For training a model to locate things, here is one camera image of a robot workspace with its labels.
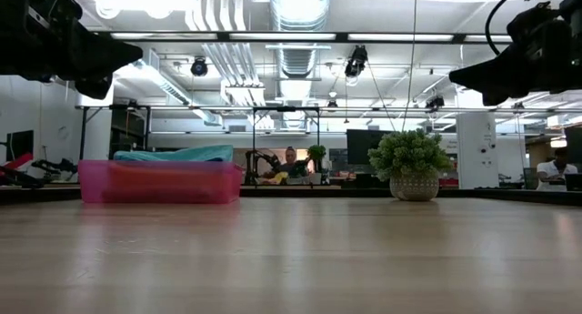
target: plastic storage bin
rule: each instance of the plastic storage bin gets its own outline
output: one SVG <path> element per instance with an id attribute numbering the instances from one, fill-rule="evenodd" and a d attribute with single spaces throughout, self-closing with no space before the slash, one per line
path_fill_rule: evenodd
<path id="1" fill-rule="evenodd" d="M 242 174 L 226 162 L 79 163 L 85 203 L 227 204 L 239 198 Z"/>

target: ceiling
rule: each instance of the ceiling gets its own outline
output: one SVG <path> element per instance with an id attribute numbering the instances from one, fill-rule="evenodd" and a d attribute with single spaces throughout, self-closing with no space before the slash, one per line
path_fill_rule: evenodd
<path id="1" fill-rule="evenodd" d="M 165 19 L 154 19 L 144 11 L 123 10 L 113 19 L 104 19 L 95 10 L 95 0 L 76 0 L 85 10 L 82 23 L 89 29 L 108 31 L 187 31 L 185 12 L 179 10 L 184 0 L 171 0 L 175 10 Z M 542 0 L 509 1 L 497 12 L 492 23 L 492 33 L 505 34 L 507 23 L 518 13 L 531 8 Z M 553 0 L 557 6 L 559 0 Z M 219 0 L 216 0 L 216 20 L 219 17 Z M 487 15 L 495 5 L 487 0 L 331 0 L 326 31 L 330 32 L 393 32 L 393 33 L 439 33 L 439 34 L 483 34 Z M 253 31 L 270 31 L 270 4 L 268 0 L 244 0 L 246 26 Z M 144 49 L 155 49 L 160 55 L 161 70 L 174 79 L 183 89 L 193 92 L 200 105 L 223 105 L 219 95 L 221 76 L 212 65 L 209 74 L 193 77 L 190 66 L 195 56 L 204 56 L 200 43 L 139 43 Z M 329 50 L 320 50 L 316 61 L 314 82 L 309 104 L 325 106 L 329 92 L 337 92 L 338 104 L 348 106 L 377 105 L 379 95 L 389 99 L 391 106 L 420 106 L 434 94 L 445 98 L 446 106 L 455 106 L 457 89 L 446 78 L 450 70 L 468 66 L 494 57 L 486 45 L 366 45 L 369 66 L 362 73 L 356 86 L 346 86 L 346 80 L 338 71 L 352 53 L 354 45 L 330 44 Z M 266 44 L 251 44 L 252 56 L 265 86 L 265 99 L 273 100 L 279 95 L 279 73 L 276 54 L 266 49 Z M 434 83 L 434 89 L 428 89 Z M 166 94 L 154 83 L 142 76 L 120 76 L 115 95 L 135 98 L 148 105 L 166 105 Z M 547 106 L 572 103 L 578 93 L 550 96 Z M 540 101 L 536 106 L 545 106 Z"/>

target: desk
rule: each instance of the desk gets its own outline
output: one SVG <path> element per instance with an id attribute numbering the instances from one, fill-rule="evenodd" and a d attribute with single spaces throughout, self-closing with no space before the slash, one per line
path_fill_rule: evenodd
<path id="1" fill-rule="evenodd" d="M 485 199 L 0 208 L 4 313 L 581 313 L 582 212 Z"/>

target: teal fabric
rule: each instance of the teal fabric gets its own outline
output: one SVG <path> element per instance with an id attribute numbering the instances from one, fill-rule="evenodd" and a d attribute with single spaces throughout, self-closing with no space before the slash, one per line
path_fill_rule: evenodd
<path id="1" fill-rule="evenodd" d="M 232 146 L 182 149 L 173 152 L 117 151 L 114 160 L 122 161 L 233 161 Z"/>

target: plant pot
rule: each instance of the plant pot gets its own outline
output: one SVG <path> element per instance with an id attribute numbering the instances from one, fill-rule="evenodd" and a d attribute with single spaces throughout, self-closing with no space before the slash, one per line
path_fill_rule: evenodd
<path id="1" fill-rule="evenodd" d="M 427 177 L 408 174 L 390 178 L 390 192 L 394 198 L 405 201 L 429 201 L 437 196 L 438 175 Z"/>
<path id="2" fill-rule="evenodd" d="M 321 185 L 321 173 L 312 173 L 309 175 L 309 183 L 314 186 Z"/>

